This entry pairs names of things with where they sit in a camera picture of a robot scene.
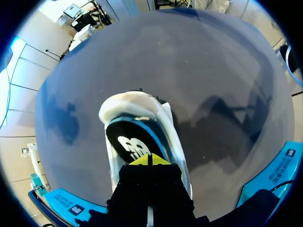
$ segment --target computer monitor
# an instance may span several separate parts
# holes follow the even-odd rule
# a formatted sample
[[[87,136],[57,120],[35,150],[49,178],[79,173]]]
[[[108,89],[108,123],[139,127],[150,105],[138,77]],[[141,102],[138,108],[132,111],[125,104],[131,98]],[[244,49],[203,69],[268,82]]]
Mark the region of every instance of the computer monitor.
[[[64,13],[71,18],[75,18],[75,17],[77,17],[77,15],[80,11],[81,11],[81,9],[78,6],[76,6],[75,4],[72,4],[64,11]]]

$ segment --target black frame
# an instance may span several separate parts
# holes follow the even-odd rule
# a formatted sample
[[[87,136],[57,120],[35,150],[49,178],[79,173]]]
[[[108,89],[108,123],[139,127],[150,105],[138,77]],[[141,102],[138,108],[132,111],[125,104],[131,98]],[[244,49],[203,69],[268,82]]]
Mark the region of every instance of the black frame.
[[[258,1],[267,12],[278,23],[289,43],[292,45],[297,57],[298,65],[303,69],[303,34],[300,32],[300,1],[276,1],[276,0],[259,0]],[[36,9],[39,0],[19,1],[18,7],[14,1],[4,0],[1,2],[0,21],[0,53],[3,53],[5,47],[12,41],[13,34],[22,26],[22,23]],[[14,196],[5,173],[0,166],[0,196],[2,201],[2,223],[8,226],[38,226],[32,218],[26,213]],[[303,201],[303,166],[299,165],[294,183],[272,218],[266,223],[266,226],[297,226],[301,223],[301,205]]]
[[[57,215],[51,208],[49,208],[36,194],[34,190],[28,193],[30,200],[36,205],[38,210],[47,217],[47,219],[56,226],[73,227],[72,224]]]

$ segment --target yellow shoe tongue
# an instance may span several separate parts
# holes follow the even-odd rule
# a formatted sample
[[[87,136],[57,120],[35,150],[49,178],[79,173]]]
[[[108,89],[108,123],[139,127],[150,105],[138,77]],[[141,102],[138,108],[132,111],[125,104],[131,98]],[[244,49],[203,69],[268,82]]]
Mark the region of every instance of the yellow shoe tongue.
[[[130,165],[148,165],[148,154],[143,155],[142,157],[138,158],[137,160],[133,161],[130,163]],[[162,164],[162,165],[170,165],[170,163],[163,158],[159,157],[158,155],[152,154],[152,164],[157,165],[157,164]]]

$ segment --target gray mat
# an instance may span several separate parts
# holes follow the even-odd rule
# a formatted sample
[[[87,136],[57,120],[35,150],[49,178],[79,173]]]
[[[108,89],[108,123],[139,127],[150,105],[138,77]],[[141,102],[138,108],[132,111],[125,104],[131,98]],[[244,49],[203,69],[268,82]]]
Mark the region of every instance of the gray mat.
[[[99,31],[65,57],[36,98],[36,136],[52,189],[111,196],[101,104],[142,87],[174,111],[196,216],[234,209],[241,187],[293,138],[289,85],[253,26],[192,9],[145,13]]]

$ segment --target sneaker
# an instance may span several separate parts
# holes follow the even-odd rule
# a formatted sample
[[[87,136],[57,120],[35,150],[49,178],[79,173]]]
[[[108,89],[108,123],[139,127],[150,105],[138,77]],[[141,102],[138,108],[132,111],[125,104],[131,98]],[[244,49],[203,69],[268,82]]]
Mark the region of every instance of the sneaker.
[[[102,104],[99,118],[105,125],[113,191],[123,164],[154,153],[178,164],[184,187],[192,198],[186,160],[173,125],[171,108],[169,103],[161,103],[142,91],[129,91],[114,95]]]

